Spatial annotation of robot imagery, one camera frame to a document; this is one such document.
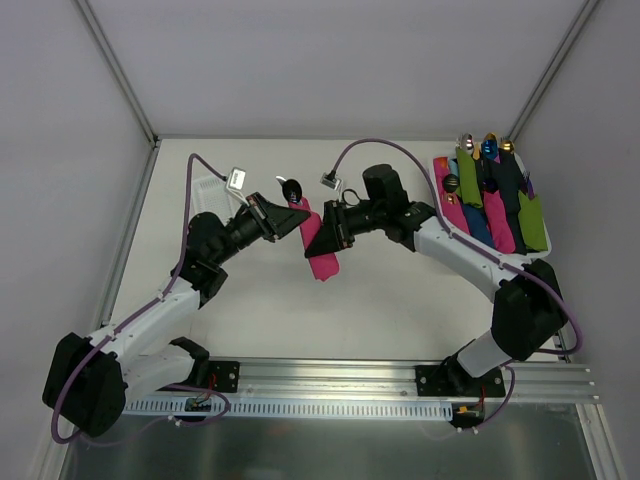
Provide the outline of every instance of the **cable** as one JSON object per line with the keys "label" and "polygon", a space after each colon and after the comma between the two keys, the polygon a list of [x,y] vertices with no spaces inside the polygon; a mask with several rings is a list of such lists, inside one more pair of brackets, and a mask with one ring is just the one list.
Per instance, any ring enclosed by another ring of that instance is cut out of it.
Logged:
{"label": "cable", "polygon": [[189,160],[187,161],[187,180],[186,180],[186,193],[185,193],[185,200],[184,200],[184,214],[182,219],[182,240],[180,242],[180,257],[178,259],[178,263],[173,272],[173,275],[171,276],[171,279],[169,280],[169,283],[167,284],[165,289],[162,290],[160,298],[158,297],[154,298],[149,303],[147,303],[143,307],[133,312],[122,323],[120,323],[120,325],[114,328],[113,330],[114,336],[110,336],[110,335],[105,336],[104,339],[102,339],[100,343],[98,343],[95,347],[93,347],[93,349],[80,361],[80,363],[78,363],[76,368],[73,369],[73,371],[71,372],[71,375],[69,375],[69,378],[67,378],[67,381],[62,387],[62,390],[60,391],[60,395],[58,395],[58,399],[56,400],[56,404],[53,408],[53,416],[51,417],[51,437],[53,438],[53,441],[56,443],[59,443],[61,445],[70,443],[75,439],[77,439],[78,436],[82,433],[80,430],[78,430],[75,433],[65,438],[60,436],[60,433],[58,430],[58,422],[60,419],[60,412],[62,411],[62,405],[64,404],[64,401],[67,398],[69,390],[71,389],[71,385],[73,385],[73,382],[75,382],[76,378],[78,378],[78,376],[80,375],[80,372],[82,372],[82,370],[87,366],[87,364],[91,361],[91,359],[95,357],[96,354],[105,345],[107,345],[111,340],[114,340],[115,336],[118,335],[120,332],[122,332],[122,330],[124,330],[126,327],[128,327],[131,324],[131,322],[135,321],[140,315],[142,315],[143,313],[147,312],[149,309],[151,309],[152,307],[160,303],[161,298],[165,297],[169,292],[171,292],[171,289],[173,288],[176,281],[178,280],[178,276],[180,275],[180,271],[182,270],[182,266],[184,265],[184,259],[187,252],[187,234],[189,232],[189,207],[191,205],[191,177],[193,174],[194,160],[198,160],[207,170],[213,173],[216,177],[220,178],[221,180],[226,180],[226,177],[218,173],[200,155],[198,155],[197,153],[192,153],[191,155],[189,155]]}
{"label": "cable", "polygon": [[502,403],[500,404],[500,406],[496,408],[493,412],[491,412],[491,415],[485,418],[484,421],[476,427],[476,430],[484,428],[487,425],[487,423],[489,423],[491,420],[496,418],[496,416],[504,409],[504,407],[507,406],[507,404],[509,403],[509,400],[511,400],[511,397],[513,396],[513,390],[515,389],[515,386],[516,386],[516,371],[513,369],[513,367],[510,367],[508,365],[504,365],[504,368],[505,370],[509,370],[509,373],[511,374],[511,382],[509,383],[509,390],[507,390],[507,395],[504,397],[504,400],[502,400]]}
{"label": "cable", "polygon": [[[216,374],[215,374],[215,373],[212,373],[212,374],[209,376],[209,390],[213,390],[213,386],[215,385],[215,383],[216,383]],[[199,405],[199,404],[201,404],[201,403],[206,402],[206,401],[207,401],[207,400],[209,400],[210,398],[211,398],[211,392],[207,392],[207,394],[206,394],[206,395],[205,395],[204,393],[201,393],[200,395],[198,395],[198,396],[196,397],[196,399],[194,400],[194,403],[195,403],[196,405]]]}
{"label": "cable", "polygon": [[[231,410],[231,402],[229,402],[229,399],[225,395],[220,393],[220,392],[216,392],[216,391],[211,390],[211,389],[198,388],[198,387],[189,387],[187,385],[180,385],[180,384],[171,384],[171,385],[167,385],[167,386],[170,387],[170,388],[173,388],[175,390],[182,390],[182,391],[185,391],[185,392],[201,392],[201,393],[206,393],[209,396],[214,395],[214,396],[222,399],[222,401],[224,402],[224,408],[222,409],[222,412],[220,412],[220,413],[218,413],[216,415],[213,415],[211,417],[207,417],[205,420],[202,420],[202,421],[199,421],[199,422],[183,422],[181,420],[177,420],[176,421],[176,424],[177,424],[176,426],[199,427],[199,426],[203,426],[203,425],[209,425],[209,424],[211,424],[211,423],[213,423],[215,421],[220,420],[223,416],[225,416]],[[82,435],[80,438],[84,443],[86,443],[87,445],[89,445],[91,447],[97,447],[97,448],[117,447],[118,445],[124,445],[125,443],[132,442],[133,440],[138,438],[140,435],[142,435],[142,433],[146,432],[149,428],[151,428],[153,425],[156,425],[157,423],[160,423],[163,420],[172,422],[174,420],[174,418],[173,418],[173,415],[171,415],[169,417],[162,416],[162,417],[155,418],[155,419],[151,420],[149,423],[147,423],[144,427],[142,427],[137,432],[133,433],[132,435],[130,435],[127,438],[124,438],[122,440],[116,440],[115,442],[96,442],[95,440],[91,439],[87,435]]]}
{"label": "cable", "polygon": [[484,250],[483,248],[479,247],[475,243],[470,242],[468,239],[466,239],[462,235],[459,235],[458,233],[452,231],[451,227],[445,221],[445,218],[444,218],[444,215],[442,213],[442,209],[440,208],[439,202],[436,200],[437,199],[437,196],[436,196],[437,195],[437,190],[435,189],[435,187],[433,185],[431,177],[429,176],[429,172],[427,172],[427,170],[424,167],[424,165],[422,165],[422,163],[420,163],[420,161],[409,150],[407,150],[406,148],[404,148],[401,145],[398,145],[395,142],[392,142],[390,140],[385,140],[383,138],[363,138],[363,139],[360,139],[360,140],[356,140],[355,142],[352,142],[352,143],[350,143],[349,145],[347,145],[345,147],[345,149],[342,151],[342,153],[338,157],[338,160],[336,160],[336,163],[333,166],[333,169],[331,170],[331,172],[329,173],[329,176],[330,177],[335,177],[335,174],[336,174],[336,172],[338,170],[338,167],[342,163],[342,160],[344,160],[344,157],[349,152],[349,150],[351,150],[353,147],[355,147],[357,145],[361,145],[363,143],[380,143],[380,144],[383,144],[383,145],[387,145],[389,147],[395,148],[396,150],[400,150],[407,157],[409,157],[413,161],[413,163],[416,164],[416,166],[418,167],[418,169],[420,170],[420,172],[422,173],[422,175],[426,179],[427,184],[429,186],[429,190],[431,191],[431,196],[434,199],[433,203],[434,203],[435,208],[436,208],[436,215],[437,215],[438,221],[440,222],[440,225],[442,226],[443,230],[448,235],[450,235],[452,238],[455,238],[456,240],[458,240],[460,243],[466,245],[467,247],[471,248],[475,252],[481,254],[485,258],[487,258],[487,259],[491,260],[492,262],[496,263],[497,265],[500,265],[502,268],[505,268],[506,270],[509,270],[510,272],[516,273],[518,275],[522,275],[527,280],[531,280],[536,285],[541,287],[547,294],[549,294],[551,296],[551,298],[553,298],[553,300],[558,304],[560,309],[567,316],[567,318],[569,320],[569,323],[571,324],[571,328],[573,328],[573,331],[575,332],[576,344],[572,348],[569,348],[567,350],[539,349],[538,353],[549,353],[549,354],[552,354],[552,355],[570,355],[572,353],[577,352],[578,350],[580,350],[582,348],[582,344],[583,344],[582,329],[578,325],[578,321],[577,321],[575,315],[573,314],[573,312],[569,309],[569,307],[564,302],[564,300],[560,297],[560,295],[558,295],[556,293],[556,291],[553,288],[551,288],[549,285],[547,285],[547,283],[545,283],[542,280],[540,280],[538,277],[536,277],[534,275],[531,275],[530,273],[528,273],[527,271],[525,271],[522,268],[514,267],[514,266],[509,265],[507,263],[503,264],[499,257],[491,254],[490,252],[487,252],[486,250]]}
{"label": "cable", "polygon": [[340,196],[340,199],[341,199],[344,203],[346,203],[348,206],[350,206],[350,207],[355,207],[357,204],[356,204],[356,203],[349,203],[349,202],[347,202],[347,200],[346,200],[346,199],[345,199],[345,197],[344,197],[344,194],[345,194],[345,193],[352,193],[352,194],[353,194],[353,195],[358,199],[358,202],[361,202],[361,201],[362,201],[362,199],[361,199],[361,198],[360,198],[360,196],[358,195],[358,192],[356,192],[353,188],[345,188],[345,189],[342,191],[342,195]]}
{"label": "cable", "polygon": [[486,398],[487,398],[487,389],[484,387],[484,385],[482,385],[482,396],[480,397],[480,400],[478,401],[478,403],[476,403],[471,408],[482,407],[482,410],[484,411],[484,401],[486,400]]}

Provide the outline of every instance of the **small black object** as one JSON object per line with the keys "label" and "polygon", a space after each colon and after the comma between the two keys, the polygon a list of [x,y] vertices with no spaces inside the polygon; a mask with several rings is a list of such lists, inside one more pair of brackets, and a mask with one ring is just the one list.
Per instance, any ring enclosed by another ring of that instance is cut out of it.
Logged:
{"label": "small black object", "polygon": [[282,184],[282,195],[287,202],[299,203],[302,200],[302,187],[297,180],[290,178]]}
{"label": "small black object", "polygon": [[362,179],[369,199],[360,200],[355,206],[344,201],[325,202],[322,227],[306,249],[306,258],[349,248],[356,235],[377,229],[384,230],[389,240],[415,251],[414,232],[436,214],[433,207],[410,202],[398,173],[390,165],[369,167]]}
{"label": "small black object", "polygon": [[447,193],[455,192],[460,186],[460,179],[456,177],[453,173],[450,173],[446,177],[442,179],[442,188]]}
{"label": "small black object", "polygon": [[311,215],[305,210],[271,203],[257,192],[247,199],[250,206],[240,207],[226,225],[212,212],[200,213],[189,222],[180,277],[200,293],[201,307],[227,279],[221,267],[224,262],[260,238],[273,242],[284,237]]}
{"label": "small black object", "polygon": [[187,385],[201,385],[202,383],[204,383],[207,378],[209,351],[187,337],[176,338],[175,340],[172,340],[170,344],[175,345],[176,347],[180,347],[185,352],[187,352],[189,356],[194,360],[193,367],[191,368],[191,373],[189,373],[189,376],[187,377],[187,381],[185,383]]}
{"label": "small black object", "polygon": [[493,177],[486,177],[484,179],[484,189],[489,193],[496,193],[498,191],[498,182]]}
{"label": "small black object", "polygon": [[477,427],[482,422],[484,422],[484,412],[468,410],[465,413],[459,413],[454,410],[449,423],[454,428],[462,428],[463,430],[466,430],[468,428]]}
{"label": "small black object", "polygon": [[213,389],[220,393],[236,393],[240,380],[240,362],[219,361],[209,362],[209,376],[215,375]]}
{"label": "small black object", "polygon": [[211,399],[198,402],[197,398],[188,398],[185,405],[185,412],[210,412],[213,402]]}
{"label": "small black object", "polygon": [[503,398],[504,379],[499,368],[478,378],[471,377],[460,366],[457,355],[447,357],[440,365],[416,365],[414,368],[419,397]]}

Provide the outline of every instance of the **metal base plate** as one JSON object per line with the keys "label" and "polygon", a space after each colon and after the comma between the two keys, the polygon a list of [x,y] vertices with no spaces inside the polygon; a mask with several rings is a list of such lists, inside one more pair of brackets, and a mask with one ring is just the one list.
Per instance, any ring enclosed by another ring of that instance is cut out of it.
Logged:
{"label": "metal base plate", "polygon": [[416,365],[416,386],[419,397],[478,397],[482,395],[482,387],[487,398],[503,398],[506,394],[499,368],[494,368],[482,377],[472,379],[462,394],[457,392],[446,379],[434,375],[439,368],[439,365]]}

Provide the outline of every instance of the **blue cloth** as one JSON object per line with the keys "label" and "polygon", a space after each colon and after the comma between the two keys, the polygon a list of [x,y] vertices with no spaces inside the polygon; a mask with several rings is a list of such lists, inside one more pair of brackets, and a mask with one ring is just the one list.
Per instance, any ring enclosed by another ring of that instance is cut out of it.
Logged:
{"label": "blue cloth", "polygon": [[458,162],[455,158],[449,159],[449,172],[453,173],[456,177],[460,178],[460,171],[458,170]]}
{"label": "blue cloth", "polygon": [[466,203],[460,202],[460,204],[462,205],[464,218],[467,219],[467,225],[469,227],[469,232],[471,232],[471,236],[476,240],[480,240],[486,246],[495,249],[496,245],[493,243],[491,232],[489,232],[487,217],[484,212],[479,208],[472,207]]}

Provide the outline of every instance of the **white tray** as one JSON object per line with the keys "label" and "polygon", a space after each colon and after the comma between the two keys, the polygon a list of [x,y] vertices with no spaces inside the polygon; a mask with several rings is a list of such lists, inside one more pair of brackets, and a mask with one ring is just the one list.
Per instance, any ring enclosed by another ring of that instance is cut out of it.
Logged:
{"label": "white tray", "polygon": [[[435,175],[435,171],[433,169],[433,159],[434,158],[438,158],[438,157],[447,157],[447,158],[456,158],[455,153],[444,153],[442,155],[438,155],[436,157],[433,157],[431,160],[429,160],[428,165],[427,165],[427,171],[429,172],[429,176],[431,177],[431,181],[433,182],[433,186],[437,189],[438,186],[436,185],[436,175]],[[515,154],[515,158],[516,158],[516,162],[518,163],[518,166],[520,167],[520,171],[524,172],[525,168],[524,168],[524,164],[522,163],[522,159],[520,158],[520,155],[518,155],[517,153]],[[434,192],[435,198],[433,199],[434,202],[438,202],[438,205],[440,206],[440,208],[442,209],[442,205],[440,204],[440,196],[438,195],[438,192]],[[452,231],[456,232],[458,235],[463,235],[465,236],[469,241],[473,242],[475,245],[477,245],[478,247],[480,247],[481,249],[490,252],[490,253],[498,253],[500,257],[505,257],[506,259],[512,260],[513,262],[509,262],[509,263],[513,263],[514,265],[517,265],[517,263],[531,263],[533,260],[535,260],[536,258],[545,258],[547,257],[550,253],[551,253],[551,240],[549,239],[549,231],[547,230],[547,225],[545,224],[544,226],[544,233],[545,236],[547,238],[547,250],[544,252],[531,252],[528,253],[526,255],[520,255],[518,253],[512,253],[512,254],[506,254],[506,253],[500,253],[497,250],[488,247],[487,245],[485,245],[484,243],[482,243],[481,241],[473,238],[471,235],[467,235],[465,232],[463,232],[462,230],[460,230],[458,227],[456,227],[453,223],[451,223],[449,221],[448,218],[445,217],[445,222],[447,222],[447,225],[451,228]]]}

